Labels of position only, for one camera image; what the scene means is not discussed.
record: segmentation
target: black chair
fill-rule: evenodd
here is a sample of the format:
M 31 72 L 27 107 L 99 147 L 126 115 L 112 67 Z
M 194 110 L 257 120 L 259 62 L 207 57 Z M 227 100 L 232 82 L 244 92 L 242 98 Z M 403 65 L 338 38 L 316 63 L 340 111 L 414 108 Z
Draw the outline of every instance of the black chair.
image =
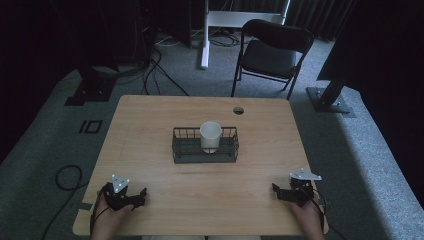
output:
M 244 51 L 245 35 L 254 37 Z M 248 74 L 284 83 L 283 91 L 292 82 L 287 94 L 290 99 L 303 59 L 314 42 L 313 35 L 302 28 L 290 27 L 253 19 L 244 24 L 241 32 L 240 52 L 234 75 L 231 97 L 237 81 Z

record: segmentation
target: gray carpet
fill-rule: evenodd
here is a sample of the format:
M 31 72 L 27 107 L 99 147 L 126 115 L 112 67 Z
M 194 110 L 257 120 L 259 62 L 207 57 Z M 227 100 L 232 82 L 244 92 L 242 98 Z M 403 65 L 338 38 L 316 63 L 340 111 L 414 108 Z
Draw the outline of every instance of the gray carpet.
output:
M 332 42 L 315 41 L 290 99 L 311 168 L 323 176 L 317 187 L 328 201 L 327 219 L 347 239 L 424 239 L 423 209 L 360 94 L 346 87 L 342 91 L 356 118 L 317 113 L 313 109 L 305 88 L 328 84 L 316 79 L 332 45 Z M 192 49 L 181 44 L 157 46 L 157 49 L 161 52 L 160 66 L 189 95 L 230 95 L 238 47 L 211 45 L 207 70 L 199 69 L 201 47 L 196 42 Z M 153 58 L 158 60 L 159 55 L 154 53 Z M 81 184 L 90 179 L 119 98 L 140 94 L 142 79 L 142 75 L 120 78 L 109 102 L 91 102 L 80 107 L 64 106 L 81 80 L 79 74 L 73 71 L 57 84 L 31 127 L 0 166 L 1 239 L 41 239 L 44 229 L 71 194 L 59 189 L 55 174 L 63 166 L 78 165 L 82 169 Z M 245 77 L 235 95 L 285 98 L 287 92 L 281 92 L 279 86 Z M 184 95 L 159 70 L 150 74 L 147 90 L 151 95 Z M 80 133 L 84 121 L 100 120 L 102 126 L 97 134 Z M 78 173 L 74 170 L 62 172 L 60 182 L 64 186 L 76 186 Z M 72 233 L 84 192 L 84 187 L 76 191 L 46 239 L 88 239 Z M 333 230 L 326 238 L 341 239 Z

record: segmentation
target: white cup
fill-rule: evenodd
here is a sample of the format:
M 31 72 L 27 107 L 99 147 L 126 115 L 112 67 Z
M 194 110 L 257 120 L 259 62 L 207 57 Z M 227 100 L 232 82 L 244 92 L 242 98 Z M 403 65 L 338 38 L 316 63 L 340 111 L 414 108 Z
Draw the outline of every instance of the white cup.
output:
M 200 126 L 200 146 L 205 153 L 218 150 L 222 129 L 216 122 L 205 122 Z

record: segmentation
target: wire basket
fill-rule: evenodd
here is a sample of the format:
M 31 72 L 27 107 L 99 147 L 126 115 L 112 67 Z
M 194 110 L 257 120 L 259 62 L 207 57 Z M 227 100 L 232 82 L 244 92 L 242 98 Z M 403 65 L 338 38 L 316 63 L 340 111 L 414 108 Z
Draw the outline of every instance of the wire basket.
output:
M 176 127 L 173 131 L 172 150 L 175 163 L 235 162 L 238 155 L 236 127 L 221 127 L 218 148 L 200 146 L 200 128 Z

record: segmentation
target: hand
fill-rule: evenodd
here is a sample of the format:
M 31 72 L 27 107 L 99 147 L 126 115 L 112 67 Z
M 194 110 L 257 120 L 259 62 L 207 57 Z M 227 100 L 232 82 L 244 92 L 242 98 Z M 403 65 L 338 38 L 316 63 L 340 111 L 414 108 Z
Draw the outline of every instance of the hand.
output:
M 109 240 L 115 236 L 125 216 L 134 209 L 133 205 L 128 205 L 118 211 L 110 208 L 103 193 L 100 196 L 96 209 L 97 220 L 94 222 L 92 240 Z
M 315 204 L 308 201 L 303 207 L 299 207 L 296 203 L 290 202 L 290 208 L 296 217 L 302 231 L 308 236 L 309 240 L 323 240 L 324 234 L 321 229 L 320 210 Z

